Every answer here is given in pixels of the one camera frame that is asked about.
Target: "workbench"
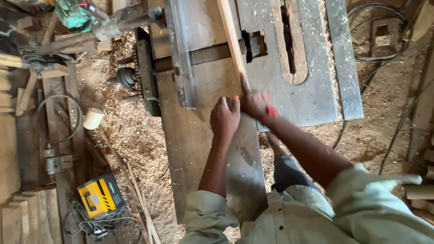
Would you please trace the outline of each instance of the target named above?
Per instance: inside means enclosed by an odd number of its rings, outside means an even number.
[[[238,39],[242,33],[260,33],[266,54],[247,62],[243,54],[251,89],[265,90],[274,99],[280,113],[297,126],[363,118],[351,36],[344,0],[325,0],[336,77],[330,73],[324,31],[317,0],[291,0],[292,16],[299,15],[298,29],[304,40],[302,63],[305,78],[293,84],[284,78],[282,50],[276,34],[280,14],[278,0],[230,0]],[[164,7],[162,0],[148,0],[148,8]],[[189,51],[206,50],[227,42],[217,2],[189,0],[182,5]],[[152,58],[171,55],[167,29],[149,26]],[[301,52],[300,42],[293,44]],[[182,108],[178,103],[173,71],[156,74],[161,119],[166,139],[171,183],[178,223],[183,223],[185,198],[197,190],[208,157],[213,133],[210,112],[221,96],[241,95],[241,88],[230,57],[197,62],[192,60],[196,81],[197,108]],[[264,131],[259,122],[242,114],[240,126],[230,146],[227,161],[227,214],[240,221],[254,221],[267,208],[266,191],[257,133]]]

